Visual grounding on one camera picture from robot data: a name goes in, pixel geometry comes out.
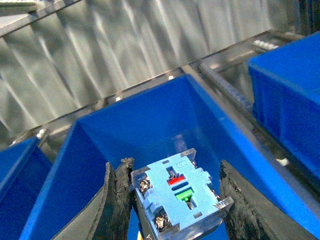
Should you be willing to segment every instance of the shiny metal panel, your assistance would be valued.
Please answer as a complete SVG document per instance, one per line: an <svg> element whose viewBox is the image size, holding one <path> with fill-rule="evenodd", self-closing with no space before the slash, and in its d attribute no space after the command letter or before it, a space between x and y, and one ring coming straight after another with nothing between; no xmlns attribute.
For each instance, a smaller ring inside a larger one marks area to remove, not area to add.
<svg viewBox="0 0 320 240"><path fill-rule="evenodd" d="M0 141L268 29L285 31L290 4L59 0L1 17Z"/></svg>

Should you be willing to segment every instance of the blue storage bin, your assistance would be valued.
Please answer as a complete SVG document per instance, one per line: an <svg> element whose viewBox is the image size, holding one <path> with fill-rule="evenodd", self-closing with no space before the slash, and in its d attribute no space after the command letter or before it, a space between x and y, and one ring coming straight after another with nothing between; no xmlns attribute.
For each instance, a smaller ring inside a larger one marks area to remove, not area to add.
<svg viewBox="0 0 320 240"><path fill-rule="evenodd" d="M256 119L320 180L320 33L248 61Z"/></svg>
<svg viewBox="0 0 320 240"><path fill-rule="evenodd" d="M0 239L19 239L51 162L30 138L0 152Z"/></svg>
<svg viewBox="0 0 320 240"><path fill-rule="evenodd" d="M104 183L105 163L134 168L195 148L195 161L219 189L221 160L229 161L259 191L320 237L319 219L191 76L145 90L78 119L43 185L20 237L47 240L67 224ZM130 219L128 239L138 235ZM228 239L222 224L204 239Z"/></svg>

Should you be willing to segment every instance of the metal frame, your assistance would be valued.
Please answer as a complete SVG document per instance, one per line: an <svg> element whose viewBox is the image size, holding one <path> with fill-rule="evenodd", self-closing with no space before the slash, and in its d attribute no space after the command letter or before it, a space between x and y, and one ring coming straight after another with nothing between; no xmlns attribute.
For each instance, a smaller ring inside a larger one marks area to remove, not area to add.
<svg viewBox="0 0 320 240"><path fill-rule="evenodd" d="M261 152L269 156L268 158L270 159L270 163L275 167L275 169L281 172L284 179L287 179L290 182L293 181L294 185L299 188L304 185L304 191L301 192L303 193L302 195L304 195L301 196L302 198L312 195L314 199L320 201L320 184L312 177L309 171L256 121L250 108L245 108L232 96L228 96L228 94L218 86L216 79L208 76L208 74L206 74L203 69L201 70L200 67L203 64L210 66L211 70L214 70L217 74L223 77L225 71L239 65L244 65L244 62L248 58L261 53L261 51L254 45L256 40L281 46L300 38L300 35L292 33L281 33L278 31L263 32L200 60L162 73L126 90L95 101L74 112L22 132L14 138L8 139L7 143L8 145L14 145L30 138L31 136L37 135L37 137L41 139L40 144L42 150L52 161L54 161L69 128L78 118L112 105L113 103L121 101L122 99L130 97L136 93L145 91L165 83L166 81L170 81L176 77L184 74L191 74L202 85L202 87L210 93L211 97L221 106L226 114L228 114L228 116L243 130L248 139L251 139ZM249 75L247 76L246 81L251 83ZM244 92L243 95L244 98L248 98L247 92ZM275 159L288 159L288 161L285 164L285 167L283 167Z"/></svg>

